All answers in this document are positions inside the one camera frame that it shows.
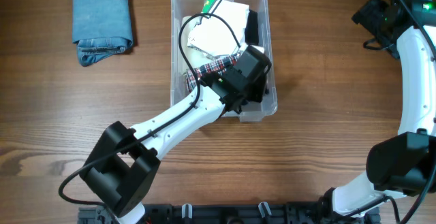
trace blue denim fabric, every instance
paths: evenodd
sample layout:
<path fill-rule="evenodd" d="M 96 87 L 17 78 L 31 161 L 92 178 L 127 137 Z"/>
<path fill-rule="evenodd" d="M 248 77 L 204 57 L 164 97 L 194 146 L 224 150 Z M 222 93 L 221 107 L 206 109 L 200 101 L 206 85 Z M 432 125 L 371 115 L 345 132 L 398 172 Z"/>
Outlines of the blue denim fabric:
<path fill-rule="evenodd" d="M 129 0 L 73 0 L 73 43 L 84 67 L 131 48 Z"/>

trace clear plastic container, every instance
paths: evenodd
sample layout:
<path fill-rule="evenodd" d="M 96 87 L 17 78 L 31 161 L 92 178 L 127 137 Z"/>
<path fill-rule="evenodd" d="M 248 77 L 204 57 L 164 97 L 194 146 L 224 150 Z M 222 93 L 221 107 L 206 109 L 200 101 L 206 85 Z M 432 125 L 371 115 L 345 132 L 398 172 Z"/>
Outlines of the clear plastic container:
<path fill-rule="evenodd" d="M 271 50 L 271 34 L 268 15 L 268 0 L 229 0 L 250 5 L 250 9 L 258 13 L 259 45 L 265 48 L 266 56 L 273 61 Z M 182 64 L 184 62 L 178 50 L 178 32 L 182 19 L 200 13 L 205 0 L 171 0 L 171 106 L 184 99 L 189 93 L 186 89 L 186 80 Z M 277 92 L 275 88 L 274 64 L 268 73 L 267 88 L 269 94 L 265 95 L 261 103 L 250 102 L 242 107 L 240 114 L 227 112 L 223 116 L 238 116 L 240 122 L 261 121 L 265 116 L 277 111 Z"/>

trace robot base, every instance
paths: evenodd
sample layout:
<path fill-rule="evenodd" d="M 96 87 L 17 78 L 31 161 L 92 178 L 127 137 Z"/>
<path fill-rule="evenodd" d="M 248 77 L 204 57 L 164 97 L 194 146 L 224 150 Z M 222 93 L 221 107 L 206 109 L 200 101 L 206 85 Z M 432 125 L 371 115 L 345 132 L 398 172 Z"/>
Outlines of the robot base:
<path fill-rule="evenodd" d="M 379 209 L 363 218 L 332 222 L 317 221 L 317 202 L 236 206 L 172 206 L 145 204 L 146 214 L 137 224 L 380 224 Z M 115 224 L 115 218 L 101 207 L 80 208 L 78 224 Z"/>

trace wood grain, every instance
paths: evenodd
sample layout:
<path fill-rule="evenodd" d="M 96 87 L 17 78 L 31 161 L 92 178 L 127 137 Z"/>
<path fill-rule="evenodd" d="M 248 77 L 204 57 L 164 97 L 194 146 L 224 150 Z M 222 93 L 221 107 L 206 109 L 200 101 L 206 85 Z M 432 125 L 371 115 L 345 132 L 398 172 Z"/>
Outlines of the wood grain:
<path fill-rule="evenodd" d="M 313 201 L 359 175 L 369 149 L 396 135 L 402 103 L 400 63 L 363 50 L 371 36 L 350 19 L 366 1 L 268 0 L 278 111 L 196 131 L 143 202 Z M 168 108 L 170 0 L 133 0 L 131 11 L 133 51 L 83 68 L 72 0 L 0 0 L 0 223 L 75 223 L 77 206 L 57 195 L 65 176 L 110 123 Z M 66 192 L 97 199 L 78 179 Z M 402 215 L 413 200 L 399 201 Z M 435 211 L 430 195 L 411 223 L 432 223 Z"/>

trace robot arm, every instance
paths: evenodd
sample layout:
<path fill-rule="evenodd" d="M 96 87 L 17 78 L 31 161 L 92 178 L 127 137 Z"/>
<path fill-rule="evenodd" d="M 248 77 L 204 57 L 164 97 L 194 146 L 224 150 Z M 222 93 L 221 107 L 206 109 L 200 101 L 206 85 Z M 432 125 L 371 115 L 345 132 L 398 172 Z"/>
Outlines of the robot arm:
<path fill-rule="evenodd" d="M 430 44 L 436 42 L 436 27 L 432 27 L 436 26 L 436 11 L 431 0 L 404 0 L 424 25 L 429 41 L 400 3 L 392 1 L 389 6 L 381 0 L 370 0 L 353 16 L 353 21 L 369 30 L 383 47 L 369 49 L 387 50 L 401 60 L 403 113 L 399 135 L 374 146 L 367 170 L 332 192 L 332 211 L 341 216 L 365 209 L 352 216 L 363 217 L 383 204 L 380 200 L 386 196 L 393 199 L 415 196 L 431 175 L 430 152 L 434 151 L 435 138 L 429 135 L 436 134 L 436 62 Z"/>
<path fill-rule="evenodd" d="M 136 132 L 135 138 L 141 138 L 154 129 L 163 125 L 174 115 L 180 114 L 195 99 L 197 88 L 182 101 L 162 112 L 155 118 L 132 126 Z M 179 142 L 188 137 L 197 129 L 217 120 L 224 112 L 225 105 L 220 101 L 220 96 L 208 86 L 200 86 L 200 98 L 194 109 L 188 112 L 180 120 L 168 125 L 155 136 L 141 142 L 145 148 L 156 150 L 156 157 L 162 160 L 163 157 Z"/>
<path fill-rule="evenodd" d="M 99 163 L 83 168 L 81 179 L 118 222 L 136 223 L 144 214 L 141 200 L 148 193 L 163 157 L 195 130 L 225 112 L 240 112 L 246 100 L 262 97 L 265 85 L 259 84 L 259 80 L 266 80 L 261 77 L 271 65 L 268 57 L 249 46 L 235 66 L 226 67 L 223 75 L 212 72 L 202 76 L 200 90 L 194 89 L 184 100 L 155 118 L 129 129 L 115 122 L 103 132 L 85 165 Z M 195 106 L 180 116 L 195 100 Z M 108 156 L 125 147 L 129 149 L 121 153 L 128 153 L 134 159 L 130 167 L 118 155 Z"/>
<path fill-rule="evenodd" d="M 433 42 L 436 27 L 424 26 Z M 403 113 L 398 134 L 426 129 L 435 135 L 436 62 L 418 29 L 408 28 L 396 41 L 403 74 Z"/>

